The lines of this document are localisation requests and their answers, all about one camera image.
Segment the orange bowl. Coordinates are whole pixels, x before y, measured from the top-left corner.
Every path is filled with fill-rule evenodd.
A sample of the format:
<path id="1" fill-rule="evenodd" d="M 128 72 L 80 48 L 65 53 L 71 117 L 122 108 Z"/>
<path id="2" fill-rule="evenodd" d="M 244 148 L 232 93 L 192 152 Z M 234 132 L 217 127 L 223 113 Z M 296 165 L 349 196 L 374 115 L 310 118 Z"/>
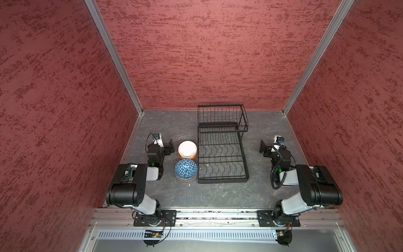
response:
<path id="1" fill-rule="evenodd" d="M 189 156 L 182 155 L 182 154 L 179 152 L 179 153 L 178 153 L 178 156 L 179 156 L 181 159 L 190 159 L 190 160 L 195 161 L 196 156 L 197 156 L 197 152 L 195 152 L 195 153 L 193 153 L 192 155 L 189 155 Z"/>

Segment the blue patterned bowl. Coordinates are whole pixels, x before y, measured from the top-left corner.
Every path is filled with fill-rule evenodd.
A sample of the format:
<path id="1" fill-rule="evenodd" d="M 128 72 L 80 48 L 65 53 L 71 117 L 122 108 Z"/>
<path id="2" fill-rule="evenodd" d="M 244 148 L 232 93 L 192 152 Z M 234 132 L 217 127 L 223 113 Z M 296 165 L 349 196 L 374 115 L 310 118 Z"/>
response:
<path id="1" fill-rule="evenodd" d="M 197 174 L 197 164 L 191 159 L 181 159 L 175 165 L 175 176 L 184 184 L 192 183 L 197 178 Z"/>

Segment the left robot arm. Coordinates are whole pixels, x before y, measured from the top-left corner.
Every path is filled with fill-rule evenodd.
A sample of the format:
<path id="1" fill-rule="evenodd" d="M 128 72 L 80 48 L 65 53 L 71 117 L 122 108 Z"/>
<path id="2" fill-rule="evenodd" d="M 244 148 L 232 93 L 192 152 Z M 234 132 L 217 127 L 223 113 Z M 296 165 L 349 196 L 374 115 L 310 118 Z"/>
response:
<path id="1" fill-rule="evenodd" d="M 162 210 L 158 200 L 149 197 L 147 182 L 162 178 L 166 155 L 175 152 L 173 141 L 165 146 L 151 143 L 147 146 L 146 164 L 120 164 L 106 194 L 107 205 L 132 210 L 133 225 L 137 227 L 173 227 L 176 210 Z"/>

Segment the left aluminium corner profile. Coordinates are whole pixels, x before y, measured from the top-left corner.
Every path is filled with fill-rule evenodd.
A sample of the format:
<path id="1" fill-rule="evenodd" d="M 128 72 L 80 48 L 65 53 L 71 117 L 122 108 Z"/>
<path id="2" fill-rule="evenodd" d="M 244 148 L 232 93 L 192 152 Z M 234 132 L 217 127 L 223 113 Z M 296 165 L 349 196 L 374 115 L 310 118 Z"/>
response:
<path id="1" fill-rule="evenodd" d="M 107 25 L 102 17 L 101 11 L 94 0 L 85 0 L 86 6 L 90 12 L 90 15 L 103 39 L 103 42 L 105 43 L 105 46 L 112 58 L 112 61 L 127 89 L 127 92 L 137 110 L 137 113 L 139 116 L 143 116 L 143 107 L 140 103 L 140 100 L 134 90 L 134 87 L 132 85 L 132 82 L 130 80 L 130 77 L 124 67 L 124 64 L 121 60 L 121 57 L 115 47 L 115 44 L 112 40 L 112 37 L 107 29 Z"/>

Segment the white bowl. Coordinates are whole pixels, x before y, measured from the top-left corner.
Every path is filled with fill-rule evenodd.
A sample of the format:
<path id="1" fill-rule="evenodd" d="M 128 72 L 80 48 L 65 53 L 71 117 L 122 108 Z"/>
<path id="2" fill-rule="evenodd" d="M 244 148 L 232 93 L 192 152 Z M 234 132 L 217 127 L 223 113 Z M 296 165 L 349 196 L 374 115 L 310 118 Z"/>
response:
<path id="1" fill-rule="evenodd" d="M 192 141 L 183 141 L 178 147 L 178 152 L 185 156 L 192 155 L 197 152 L 197 145 Z"/>

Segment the right aluminium corner profile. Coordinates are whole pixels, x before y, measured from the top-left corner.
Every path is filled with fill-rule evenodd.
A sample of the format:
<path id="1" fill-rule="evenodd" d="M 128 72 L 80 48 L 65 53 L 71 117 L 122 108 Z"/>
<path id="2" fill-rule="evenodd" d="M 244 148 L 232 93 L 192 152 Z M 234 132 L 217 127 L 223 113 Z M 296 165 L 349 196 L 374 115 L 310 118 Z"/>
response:
<path id="1" fill-rule="evenodd" d="M 354 0 L 342 0 L 341 1 L 338 9 L 336 10 L 333 18 L 330 21 L 326 31 L 324 32 L 315 52 L 313 53 L 305 71 L 303 72 L 292 95 L 290 96 L 289 100 L 287 101 L 287 103 L 285 104 L 285 106 L 282 110 L 282 114 L 284 117 L 286 117 L 288 115 L 288 113 L 290 112 L 290 110 L 293 107 L 294 103 L 296 102 L 299 94 L 303 90 L 304 86 L 306 85 L 307 81 L 309 80 L 310 76 L 312 75 L 313 71 L 315 70 L 317 64 L 321 60 L 325 51 L 327 50 L 329 44 L 331 43 L 331 41 L 334 38 L 335 34 L 337 33 L 338 29 L 340 28 L 342 22 L 344 21 L 345 17 L 347 16 L 348 12 L 350 11 L 354 2 L 355 2 Z"/>

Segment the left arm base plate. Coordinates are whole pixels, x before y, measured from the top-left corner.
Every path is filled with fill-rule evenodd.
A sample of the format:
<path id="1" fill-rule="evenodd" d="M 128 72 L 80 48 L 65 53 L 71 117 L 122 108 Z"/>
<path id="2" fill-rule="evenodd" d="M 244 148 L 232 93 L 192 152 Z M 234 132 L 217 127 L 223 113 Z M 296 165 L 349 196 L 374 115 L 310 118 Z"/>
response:
<path id="1" fill-rule="evenodd" d="M 173 227 L 175 226 L 177 210 L 161 210 L 153 215 L 136 212 L 133 220 L 134 227 Z"/>

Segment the aluminium corner profile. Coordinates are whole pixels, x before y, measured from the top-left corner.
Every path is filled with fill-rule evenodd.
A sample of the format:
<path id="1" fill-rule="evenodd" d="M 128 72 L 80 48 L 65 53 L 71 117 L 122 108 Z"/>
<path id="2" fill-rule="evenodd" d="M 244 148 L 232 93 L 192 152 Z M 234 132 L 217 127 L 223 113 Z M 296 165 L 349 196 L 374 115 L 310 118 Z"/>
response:
<path id="1" fill-rule="evenodd" d="M 315 52 L 313 53 L 305 71 L 303 72 L 292 95 L 290 96 L 289 100 L 287 101 L 287 103 L 285 104 L 285 106 L 282 110 L 282 114 L 284 117 L 286 117 L 288 115 L 288 113 L 290 112 L 290 110 L 293 107 L 294 103 L 296 102 L 299 94 L 303 90 L 304 86 L 306 85 L 307 81 L 309 80 L 310 76 L 312 75 L 313 71 L 315 70 L 317 64 L 321 60 L 325 51 L 327 50 L 329 44 L 331 43 L 331 41 L 334 38 L 335 34 L 337 33 L 338 29 L 340 28 L 342 22 L 344 21 L 345 17 L 347 16 L 348 12 L 350 11 L 354 2 L 355 2 L 354 0 L 342 0 L 341 1 L 338 9 L 336 10 L 333 18 L 330 21 L 326 31 L 324 32 Z"/>
<path id="2" fill-rule="evenodd" d="M 112 37 L 107 29 L 107 25 L 102 17 L 101 11 L 94 0 L 85 0 L 86 6 L 90 12 L 90 15 L 103 39 L 103 42 L 105 43 L 105 46 L 112 58 L 112 61 L 127 89 L 127 92 L 137 110 L 137 113 L 139 116 L 143 116 L 143 107 L 140 103 L 140 100 L 134 90 L 134 87 L 132 85 L 132 82 L 130 80 L 130 77 L 124 67 L 124 64 L 121 60 L 121 57 L 115 47 L 115 44 L 112 40 Z"/>

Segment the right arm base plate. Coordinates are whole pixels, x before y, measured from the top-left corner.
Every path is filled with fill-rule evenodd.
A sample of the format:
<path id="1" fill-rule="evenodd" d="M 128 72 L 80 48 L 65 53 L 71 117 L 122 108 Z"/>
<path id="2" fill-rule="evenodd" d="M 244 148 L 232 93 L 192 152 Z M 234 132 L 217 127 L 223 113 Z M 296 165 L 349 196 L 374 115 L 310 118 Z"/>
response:
<path id="1" fill-rule="evenodd" d="M 275 213 L 273 210 L 258 210 L 257 220 L 260 227 L 300 227 L 299 217 L 297 215 L 285 215 Z"/>

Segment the aluminium mounting rail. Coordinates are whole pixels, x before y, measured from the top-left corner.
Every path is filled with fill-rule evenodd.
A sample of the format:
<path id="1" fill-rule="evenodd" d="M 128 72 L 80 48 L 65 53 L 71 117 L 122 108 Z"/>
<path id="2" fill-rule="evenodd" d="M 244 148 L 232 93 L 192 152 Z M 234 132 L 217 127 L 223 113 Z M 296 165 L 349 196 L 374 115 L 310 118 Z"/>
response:
<path id="1" fill-rule="evenodd" d="M 276 225 L 271 210 L 259 209 L 198 209 L 167 208 L 163 211 L 174 228 L 229 228 L 258 229 L 292 227 L 304 230 L 345 229 L 345 224 L 336 209 L 311 210 L 294 218 L 292 224 Z M 90 227 L 96 228 L 134 228 L 145 224 L 140 215 L 130 209 L 100 208 L 96 209 L 90 221 Z"/>

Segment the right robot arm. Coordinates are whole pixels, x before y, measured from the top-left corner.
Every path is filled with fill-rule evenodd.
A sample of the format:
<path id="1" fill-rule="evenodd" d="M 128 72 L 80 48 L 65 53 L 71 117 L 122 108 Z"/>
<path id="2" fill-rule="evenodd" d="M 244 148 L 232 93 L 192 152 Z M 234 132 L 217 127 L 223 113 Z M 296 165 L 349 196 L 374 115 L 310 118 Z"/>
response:
<path id="1" fill-rule="evenodd" d="M 260 227 L 300 227 L 299 217 L 311 210 L 340 206 L 343 194 L 325 166 L 292 165 L 291 152 L 278 136 L 268 146 L 260 142 L 259 152 L 271 161 L 270 184 L 275 191 L 284 186 L 297 187 L 295 195 L 278 200 L 272 210 L 257 211 Z"/>

